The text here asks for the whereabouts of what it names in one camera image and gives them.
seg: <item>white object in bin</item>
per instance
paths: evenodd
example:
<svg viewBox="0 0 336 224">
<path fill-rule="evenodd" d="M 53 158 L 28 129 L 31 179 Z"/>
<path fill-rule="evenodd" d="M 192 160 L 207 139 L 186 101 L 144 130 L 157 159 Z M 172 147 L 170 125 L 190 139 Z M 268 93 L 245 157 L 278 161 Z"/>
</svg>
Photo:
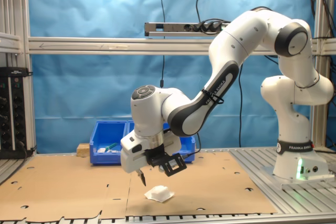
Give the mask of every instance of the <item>white object in bin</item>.
<svg viewBox="0 0 336 224">
<path fill-rule="evenodd" d="M 174 194 L 175 193 L 170 191 L 166 186 L 154 186 L 145 193 L 145 196 L 147 199 L 152 199 L 162 203 L 173 197 Z"/>
<path fill-rule="evenodd" d="M 119 153 L 120 151 L 116 151 L 116 150 L 108 150 L 107 152 Z"/>
<path fill-rule="evenodd" d="M 105 152 L 105 148 L 99 148 L 99 149 L 97 150 L 97 152 L 99 152 L 99 153 L 104 153 L 104 152 Z"/>
</svg>

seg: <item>power strip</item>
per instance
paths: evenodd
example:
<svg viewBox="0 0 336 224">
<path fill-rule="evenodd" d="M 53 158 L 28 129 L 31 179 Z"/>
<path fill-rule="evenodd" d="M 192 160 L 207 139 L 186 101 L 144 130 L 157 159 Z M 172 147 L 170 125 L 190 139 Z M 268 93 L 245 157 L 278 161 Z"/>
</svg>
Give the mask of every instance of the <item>power strip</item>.
<svg viewBox="0 0 336 224">
<path fill-rule="evenodd" d="M 31 156 L 34 152 L 27 150 L 23 87 L 26 76 L 25 68 L 0 68 L 0 159 L 24 158 L 26 153 Z"/>
</svg>

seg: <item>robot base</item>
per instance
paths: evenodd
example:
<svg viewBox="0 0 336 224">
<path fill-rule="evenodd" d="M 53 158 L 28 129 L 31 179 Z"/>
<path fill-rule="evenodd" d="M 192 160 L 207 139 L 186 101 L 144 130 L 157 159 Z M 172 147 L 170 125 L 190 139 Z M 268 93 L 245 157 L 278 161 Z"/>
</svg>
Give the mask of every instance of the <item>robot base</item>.
<svg viewBox="0 0 336 224">
<path fill-rule="evenodd" d="M 326 160 L 315 151 L 278 154 L 275 166 L 263 167 L 261 171 L 281 189 L 284 185 L 334 180 Z"/>
</svg>

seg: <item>wooden block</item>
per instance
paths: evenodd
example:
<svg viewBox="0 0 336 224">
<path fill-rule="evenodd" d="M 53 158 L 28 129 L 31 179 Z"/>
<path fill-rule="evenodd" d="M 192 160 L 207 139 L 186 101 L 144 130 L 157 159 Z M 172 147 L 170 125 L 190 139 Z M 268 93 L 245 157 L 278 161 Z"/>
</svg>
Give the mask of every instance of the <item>wooden block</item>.
<svg viewBox="0 0 336 224">
<path fill-rule="evenodd" d="M 77 147 L 78 157 L 87 157 L 90 156 L 90 145 L 89 144 L 79 144 Z"/>
</svg>

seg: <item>metal table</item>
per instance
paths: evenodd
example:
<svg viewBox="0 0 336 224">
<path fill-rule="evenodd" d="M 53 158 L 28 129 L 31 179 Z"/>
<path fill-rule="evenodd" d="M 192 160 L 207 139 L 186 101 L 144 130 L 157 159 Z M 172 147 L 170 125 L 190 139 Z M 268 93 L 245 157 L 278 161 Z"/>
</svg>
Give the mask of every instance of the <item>metal table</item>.
<svg viewBox="0 0 336 224">
<path fill-rule="evenodd" d="M 196 215 L 196 216 L 143 216 L 125 219 L 61 219 L 50 224 L 108 224 L 116 222 L 143 223 L 336 223 L 336 182 L 319 182 L 302 185 L 287 185 L 281 190 L 272 184 L 261 171 L 264 166 L 273 166 L 276 150 L 272 147 L 207 149 L 205 152 L 229 151 L 245 169 L 253 182 L 270 199 L 277 214 L 253 215 Z M 320 153 L 329 163 L 336 166 L 336 155 Z M 0 181 L 8 176 L 21 161 L 1 160 Z M 25 224 L 23 221 L 0 221 L 0 224 Z"/>
</svg>

